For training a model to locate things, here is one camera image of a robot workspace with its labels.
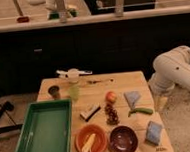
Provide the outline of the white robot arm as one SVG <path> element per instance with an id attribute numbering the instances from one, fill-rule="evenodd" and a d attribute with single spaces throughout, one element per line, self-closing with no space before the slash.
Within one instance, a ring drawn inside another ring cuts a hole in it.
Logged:
<path id="1" fill-rule="evenodd" d="M 153 68 L 148 85 L 154 94 L 170 92 L 176 83 L 190 90 L 190 47 L 178 46 L 164 52 L 154 59 Z"/>

